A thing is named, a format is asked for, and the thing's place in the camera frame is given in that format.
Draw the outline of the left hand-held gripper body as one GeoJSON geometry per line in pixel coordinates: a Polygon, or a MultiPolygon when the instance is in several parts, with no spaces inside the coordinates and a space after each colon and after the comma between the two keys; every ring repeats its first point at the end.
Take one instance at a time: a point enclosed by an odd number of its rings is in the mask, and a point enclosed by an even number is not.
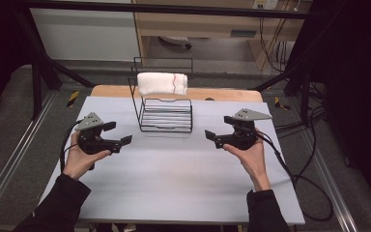
{"type": "Polygon", "coordinates": [[[75,130],[79,132],[78,145],[80,149],[93,155],[100,151],[109,150],[111,153],[119,153],[121,146],[120,140],[103,139],[101,133],[104,121],[95,112],[90,112],[76,126],[75,130]]]}

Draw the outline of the yellow black tape marker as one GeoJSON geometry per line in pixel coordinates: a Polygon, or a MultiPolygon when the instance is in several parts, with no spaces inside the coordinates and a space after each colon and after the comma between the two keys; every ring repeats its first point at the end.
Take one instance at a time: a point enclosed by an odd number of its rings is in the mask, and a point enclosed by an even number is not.
{"type": "Polygon", "coordinates": [[[72,107],[73,106],[73,104],[75,103],[78,95],[79,95],[79,91],[73,91],[73,93],[71,94],[71,96],[68,100],[67,107],[72,107]]]}
{"type": "Polygon", "coordinates": [[[276,108],[281,108],[284,110],[291,110],[291,107],[289,105],[282,104],[279,97],[274,97],[274,106],[276,108]]]}

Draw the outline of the black wire rack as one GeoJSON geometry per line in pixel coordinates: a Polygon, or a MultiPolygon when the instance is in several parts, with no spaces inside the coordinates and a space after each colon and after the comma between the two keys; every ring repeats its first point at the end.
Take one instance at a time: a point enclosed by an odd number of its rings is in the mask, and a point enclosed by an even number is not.
{"type": "Polygon", "coordinates": [[[193,74],[191,58],[134,57],[132,77],[128,79],[131,98],[141,131],[185,132],[193,128],[192,101],[190,99],[159,99],[139,93],[139,73],[183,73],[190,79],[193,74]]]}

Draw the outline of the light grey table cover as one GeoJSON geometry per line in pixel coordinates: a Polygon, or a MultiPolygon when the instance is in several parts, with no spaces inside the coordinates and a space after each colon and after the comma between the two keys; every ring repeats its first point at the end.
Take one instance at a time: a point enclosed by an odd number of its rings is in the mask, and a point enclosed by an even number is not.
{"type": "Polygon", "coordinates": [[[103,137],[132,141],[82,177],[91,189],[79,219],[88,222],[244,224],[252,182],[233,155],[206,131],[229,134],[224,116],[242,108],[267,113],[263,102],[194,101],[190,133],[144,132],[130,98],[89,97],[80,114],[97,113],[116,129],[103,137]]]}

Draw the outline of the white panel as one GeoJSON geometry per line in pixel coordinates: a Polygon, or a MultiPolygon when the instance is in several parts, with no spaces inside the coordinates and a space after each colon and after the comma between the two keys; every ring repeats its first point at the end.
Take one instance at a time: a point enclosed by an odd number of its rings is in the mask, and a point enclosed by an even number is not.
{"type": "Polygon", "coordinates": [[[47,9],[31,13],[53,59],[129,61],[139,55],[130,13],[47,9]]]}

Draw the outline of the person's left hand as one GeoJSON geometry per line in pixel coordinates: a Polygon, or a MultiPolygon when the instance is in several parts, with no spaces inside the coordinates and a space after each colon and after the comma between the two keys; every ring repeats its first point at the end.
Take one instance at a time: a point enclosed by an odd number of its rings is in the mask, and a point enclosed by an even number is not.
{"type": "Polygon", "coordinates": [[[63,174],[75,181],[78,181],[98,160],[102,160],[111,154],[109,150],[100,151],[93,155],[84,153],[78,145],[78,136],[78,131],[71,136],[71,148],[62,171],[63,174]]]}

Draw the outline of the person's right hand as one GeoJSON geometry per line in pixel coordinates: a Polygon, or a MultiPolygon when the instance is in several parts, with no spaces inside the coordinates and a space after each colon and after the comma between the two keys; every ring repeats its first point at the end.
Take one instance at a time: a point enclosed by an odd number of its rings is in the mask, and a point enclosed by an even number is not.
{"type": "Polygon", "coordinates": [[[271,188],[265,162],[264,143],[261,138],[258,138],[247,150],[240,150],[230,144],[224,144],[223,149],[240,160],[256,191],[269,190],[271,188]]]}

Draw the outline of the wooden table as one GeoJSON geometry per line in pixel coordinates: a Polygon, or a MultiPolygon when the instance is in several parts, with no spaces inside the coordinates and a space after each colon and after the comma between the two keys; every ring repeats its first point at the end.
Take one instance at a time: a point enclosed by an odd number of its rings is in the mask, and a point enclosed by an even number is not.
{"type": "MultiPolygon", "coordinates": [[[[91,97],[130,98],[131,90],[126,85],[98,85],[93,88],[91,97]]],[[[257,91],[223,88],[188,88],[185,96],[150,95],[159,99],[190,99],[202,101],[214,99],[221,102],[262,102],[263,98],[257,91]]]]}

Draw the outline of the black metal frame bar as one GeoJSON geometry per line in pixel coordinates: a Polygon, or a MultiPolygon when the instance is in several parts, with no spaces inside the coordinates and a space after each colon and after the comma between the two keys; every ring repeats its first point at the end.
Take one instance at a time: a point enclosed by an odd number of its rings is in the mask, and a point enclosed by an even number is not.
{"type": "Polygon", "coordinates": [[[310,12],[276,11],[276,10],[249,10],[238,8],[197,7],[176,5],[153,4],[125,4],[81,1],[56,1],[56,0],[17,0],[23,7],[34,9],[74,10],[74,11],[99,11],[122,13],[147,13],[147,14],[177,14],[177,15],[221,15],[262,18],[288,18],[306,19],[315,16],[310,12]]]}

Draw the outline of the white wall socket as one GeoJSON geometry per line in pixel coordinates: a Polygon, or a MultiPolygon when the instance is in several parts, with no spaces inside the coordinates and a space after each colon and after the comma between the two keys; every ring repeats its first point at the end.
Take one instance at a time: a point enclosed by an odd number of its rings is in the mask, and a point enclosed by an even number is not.
{"type": "Polygon", "coordinates": [[[254,0],[253,8],[260,10],[274,10],[278,0],[254,0]]]}

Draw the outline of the aluminium floor rail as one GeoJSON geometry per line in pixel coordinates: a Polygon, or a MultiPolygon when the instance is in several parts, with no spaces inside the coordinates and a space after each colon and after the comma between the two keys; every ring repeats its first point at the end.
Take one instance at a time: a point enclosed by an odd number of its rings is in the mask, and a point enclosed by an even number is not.
{"type": "Polygon", "coordinates": [[[57,91],[50,91],[46,95],[46,97],[43,100],[42,111],[38,114],[37,118],[32,120],[31,123],[28,125],[27,130],[20,138],[19,142],[17,143],[16,147],[11,153],[9,160],[6,162],[3,170],[0,172],[0,198],[2,197],[15,171],[17,170],[17,167],[22,161],[31,142],[35,138],[37,131],[41,127],[43,120],[45,119],[45,116],[47,115],[57,95],[58,95],[57,91]]]}
{"type": "Polygon", "coordinates": [[[324,189],[330,197],[335,212],[336,218],[342,228],[343,232],[357,232],[357,225],[354,221],[352,214],[350,213],[346,202],[335,183],[333,176],[328,170],[328,166],[323,160],[322,153],[316,146],[316,140],[314,139],[310,130],[306,130],[303,133],[303,137],[306,140],[307,146],[310,151],[314,154],[314,163],[317,172],[321,178],[324,189]]]}

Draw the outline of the black metal frame strut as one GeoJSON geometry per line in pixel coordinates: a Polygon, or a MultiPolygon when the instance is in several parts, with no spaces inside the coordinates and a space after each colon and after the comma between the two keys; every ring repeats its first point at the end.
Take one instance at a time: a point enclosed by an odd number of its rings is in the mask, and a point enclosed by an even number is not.
{"type": "Polygon", "coordinates": [[[300,92],[300,119],[308,126],[310,124],[310,119],[308,118],[310,68],[306,65],[293,65],[278,76],[253,87],[252,91],[262,92],[286,78],[288,78],[288,83],[285,86],[284,93],[287,97],[293,97],[297,92],[300,92]]]}
{"type": "Polygon", "coordinates": [[[59,90],[62,87],[62,82],[57,72],[65,74],[85,87],[93,88],[96,86],[95,83],[72,72],[49,57],[29,9],[16,7],[13,9],[13,14],[25,36],[31,58],[34,98],[33,120],[37,119],[43,111],[42,81],[46,83],[50,90],[59,90]]]}

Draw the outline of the wooden desk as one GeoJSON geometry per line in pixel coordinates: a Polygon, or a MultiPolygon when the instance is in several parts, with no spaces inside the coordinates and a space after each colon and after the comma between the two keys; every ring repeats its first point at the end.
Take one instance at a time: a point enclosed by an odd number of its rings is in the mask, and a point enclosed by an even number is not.
{"type": "MultiPolygon", "coordinates": [[[[178,5],[254,9],[254,0],[131,0],[134,4],[178,5]]],[[[312,0],[278,0],[276,11],[310,10],[312,0]]],[[[151,37],[236,38],[248,41],[257,68],[269,66],[275,45],[297,39],[301,19],[241,17],[198,14],[134,15],[140,53],[146,55],[151,37]]]]}

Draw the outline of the white chair base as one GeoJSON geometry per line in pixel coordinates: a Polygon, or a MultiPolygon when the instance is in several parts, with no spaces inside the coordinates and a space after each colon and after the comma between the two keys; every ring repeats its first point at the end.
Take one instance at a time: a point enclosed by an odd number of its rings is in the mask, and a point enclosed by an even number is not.
{"type": "Polygon", "coordinates": [[[187,37],[160,37],[161,40],[176,45],[183,45],[186,49],[191,49],[192,45],[190,44],[187,37]]]}

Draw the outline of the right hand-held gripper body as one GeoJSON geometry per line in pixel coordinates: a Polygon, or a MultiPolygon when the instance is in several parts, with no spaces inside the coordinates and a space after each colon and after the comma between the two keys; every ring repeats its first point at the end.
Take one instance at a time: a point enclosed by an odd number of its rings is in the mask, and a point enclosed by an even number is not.
{"type": "Polygon", "coordinates": [[[240,150],[249,149],[258,139],[265,139],[262,132],[258,132],[255,127],[256,120],[267,120],[271,115],[257,112],[251,109],[242,108],[233,116],[237,120],[232,134],[215,135],[214,144],[216,149],[220,149],[224,144],[230,144],[240,150]]]}

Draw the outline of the white towel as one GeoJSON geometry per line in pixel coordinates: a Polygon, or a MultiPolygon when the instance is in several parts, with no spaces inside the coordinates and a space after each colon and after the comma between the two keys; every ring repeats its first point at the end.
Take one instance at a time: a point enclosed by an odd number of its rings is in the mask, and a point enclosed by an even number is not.
{"type": "Polygon", "coordinates": [[[142,96],[152,94],[174,94],[184,96],[188,78],[183,73],[141,72],[137,75],[139,93],[142,96]]]}

